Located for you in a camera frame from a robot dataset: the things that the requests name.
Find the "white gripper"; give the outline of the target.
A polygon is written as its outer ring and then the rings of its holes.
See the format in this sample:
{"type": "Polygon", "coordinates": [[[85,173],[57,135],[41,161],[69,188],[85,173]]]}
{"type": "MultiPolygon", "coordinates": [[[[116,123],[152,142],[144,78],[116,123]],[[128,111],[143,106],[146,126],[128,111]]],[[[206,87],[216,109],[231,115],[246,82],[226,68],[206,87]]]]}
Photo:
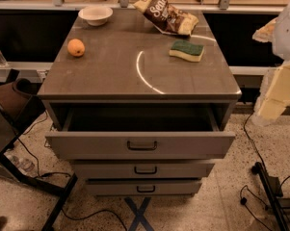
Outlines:
{"type": "MultiPolygon", "coordinates": [[[[276,18],[272,19],[256,30],[252,38],[259,42],[271,42],[276,22],[276,18]]],[[[290,62],[284,62],[264,75],[251,121],[258,126],[269,125],[275,122],[289,105],[290,62]]]]}

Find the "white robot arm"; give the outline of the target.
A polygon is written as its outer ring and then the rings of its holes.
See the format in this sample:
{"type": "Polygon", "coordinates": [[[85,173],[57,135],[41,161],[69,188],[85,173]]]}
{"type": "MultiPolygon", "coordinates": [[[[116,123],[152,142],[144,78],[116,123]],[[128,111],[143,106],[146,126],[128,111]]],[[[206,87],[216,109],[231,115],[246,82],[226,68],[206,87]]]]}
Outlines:
{"type": "Polygon", "coordinates": [[[275,122],[290,105],[290,3],[277,18],[256,30],[252,38],[270,42],[273,53],[283,59],[281,66],[269,69],[264,75],[253,108],[252,122],[266,126],[275,122]]]}

